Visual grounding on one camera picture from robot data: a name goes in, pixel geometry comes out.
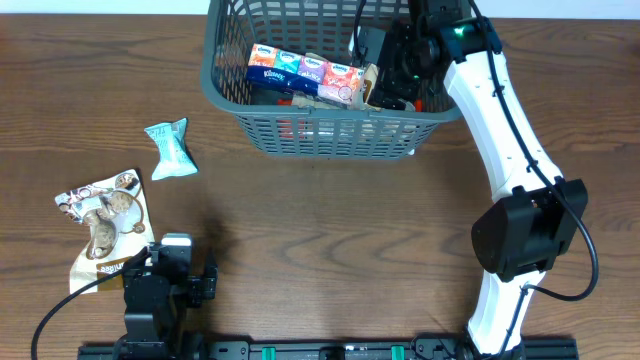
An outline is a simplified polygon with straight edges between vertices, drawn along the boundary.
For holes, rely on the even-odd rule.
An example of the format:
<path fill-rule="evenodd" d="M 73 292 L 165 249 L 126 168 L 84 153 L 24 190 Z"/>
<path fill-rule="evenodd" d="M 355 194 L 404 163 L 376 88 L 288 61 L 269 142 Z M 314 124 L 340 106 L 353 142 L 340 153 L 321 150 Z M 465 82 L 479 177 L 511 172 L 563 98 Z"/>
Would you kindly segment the orange brown snack bar pack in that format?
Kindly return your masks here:
<path fill-rule="evenodd" d="M 302 107 L 310 105 L 311 107 L 340 110 L 340 107 L 334 105 L 296 96 L 292 99 L 279 98 L 276 104 L 278 106 L 301 105 Z M 372 142 L 376 136 L 381 142 L 391 142 L 395 137 L 401 140 L 409 140 L 420 130 L 419 126 L 415 124 L 405 125 L 402 131 L 400 131 L 400 126 L 399 121 L 385 123 L 382 125 L 380 134 L 377 136 L 376 131 L 378 126 L 373 120 L 363 120 L 360 125 L 357 125 L 354 120 L 343 120 L 337 127 L 337 137 L 339 141 L 355 141 L 356 128 L 359 127 L 359 142 Z M 319 121 L 314 125 L 310 120 L 298 120 L 297 138 L 299 140 L 312 140 L 315 136 L 318 136 L 320 141 L 329 141 L 334 138 L 335 129 L 335 125 L 330 121 Z"/>

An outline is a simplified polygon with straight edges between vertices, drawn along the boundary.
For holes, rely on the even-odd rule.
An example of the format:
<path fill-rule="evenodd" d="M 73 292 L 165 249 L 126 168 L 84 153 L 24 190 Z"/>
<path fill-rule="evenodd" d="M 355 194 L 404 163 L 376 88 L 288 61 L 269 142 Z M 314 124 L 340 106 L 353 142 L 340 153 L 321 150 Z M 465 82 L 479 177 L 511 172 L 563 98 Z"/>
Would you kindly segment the teal wipes packet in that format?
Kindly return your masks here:
<path fill-rule="evenodd" d="M 188 119 L 182 118 L 175 122 L 162 122 L 144 129 L 156 144 L 159 153 L 159 162 L 151 175 L 152 181 L 189 176 L 198 172 L 196 164 L 186 149 L 187 125 Z"/>

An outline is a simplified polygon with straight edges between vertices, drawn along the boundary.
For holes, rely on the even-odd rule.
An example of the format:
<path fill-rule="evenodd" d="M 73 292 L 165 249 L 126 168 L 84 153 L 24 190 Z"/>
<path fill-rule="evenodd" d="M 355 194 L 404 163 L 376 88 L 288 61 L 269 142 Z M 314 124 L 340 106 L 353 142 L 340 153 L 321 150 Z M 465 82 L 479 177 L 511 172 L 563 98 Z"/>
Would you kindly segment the cream brown snack bag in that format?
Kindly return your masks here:
<path fill-rule="evenodd" d="M 378 75 L 379 67 L 375 64 L 369 64 L 362 70 L 358 91 L 353 100 L 353 105 L 357 109 L 364 110 L 371 108 L 369 98 L 376 87 Z"/>

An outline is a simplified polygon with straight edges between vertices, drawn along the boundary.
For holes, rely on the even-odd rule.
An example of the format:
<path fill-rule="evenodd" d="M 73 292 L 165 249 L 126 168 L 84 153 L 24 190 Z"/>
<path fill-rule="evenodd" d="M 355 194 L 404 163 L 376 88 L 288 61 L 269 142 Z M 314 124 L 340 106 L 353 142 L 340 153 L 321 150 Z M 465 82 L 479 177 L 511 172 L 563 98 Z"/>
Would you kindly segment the beige paper pouch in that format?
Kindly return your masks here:
<path fill-rule="evenodd" d="M 362 70 L 368 65 L 364 68 L 352 67 L 328 62 L 324 58 L 318 58 L 312 53 L 307 53 L 300 63 L 299 69 L 309 72 L 311 70 L 311 60 L 315 60 L 316 62 L 323 61 L 325 63 L 324 77 L 318 84 L 317 92 L 315 94 L 296 93 L 293 97 L 304 97 L 342 109 L 359 110 L 353 105 L 353 100 L 358 91 Z M 380 107 L 371 105 L 371 108 L 364 110 L 380 110 Z"/>

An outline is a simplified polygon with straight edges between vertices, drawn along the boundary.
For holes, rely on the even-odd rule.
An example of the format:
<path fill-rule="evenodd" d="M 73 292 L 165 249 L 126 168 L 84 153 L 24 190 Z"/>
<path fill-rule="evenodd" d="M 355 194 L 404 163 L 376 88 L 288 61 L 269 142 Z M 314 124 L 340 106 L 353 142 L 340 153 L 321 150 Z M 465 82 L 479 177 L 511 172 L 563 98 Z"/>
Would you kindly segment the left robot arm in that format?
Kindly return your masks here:
<path fill-rule="evenodd" d="M 114 359 L 206 359 L 200 333 L 184 329 L 190 309 L 216 295 L 218 266 L 208 253 L 200 275 L 193 275 L 193 240 L 168 233 L 126 262 L 123 273 L 126 334 L 112 350 Z"/>

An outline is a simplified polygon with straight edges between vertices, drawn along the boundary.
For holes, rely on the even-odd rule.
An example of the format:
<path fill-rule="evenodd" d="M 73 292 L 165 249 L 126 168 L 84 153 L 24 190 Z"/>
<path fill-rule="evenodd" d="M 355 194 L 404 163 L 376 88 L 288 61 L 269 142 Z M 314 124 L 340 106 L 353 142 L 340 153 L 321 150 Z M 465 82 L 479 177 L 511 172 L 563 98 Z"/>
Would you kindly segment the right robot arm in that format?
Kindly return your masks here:
<path fill-rule="evenodd" d="M 521 327 L 545 274 L 587 231 L 587 190 L 581 180 L 566 180 L 538 141 L 491 21 L 463 10 L 461 1 L 413 1 L 408 21 L 384 32 L 355 25 L 349 49 L 356 64 L 377 69 L 373 106 L 405 110 L 422 83 L 443 89 L 485 166 L 492 206 L 471 229 L 482 284 L 455 357 L 574 359 L 574 340 L 525 340 Z"/>

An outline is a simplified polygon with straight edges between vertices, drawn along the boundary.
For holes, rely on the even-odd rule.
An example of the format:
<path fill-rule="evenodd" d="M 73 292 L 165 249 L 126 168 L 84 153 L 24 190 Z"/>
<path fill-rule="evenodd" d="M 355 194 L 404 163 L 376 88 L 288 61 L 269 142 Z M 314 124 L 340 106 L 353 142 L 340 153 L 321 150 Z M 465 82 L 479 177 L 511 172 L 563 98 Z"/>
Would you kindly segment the Kleenex tissue multipack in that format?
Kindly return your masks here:
<path fill-rule="evenodd" d="M 256 43 L 247 63 L 246 80 L 272 90 L 349 107 L 364 73 L 364 69 Z"/>

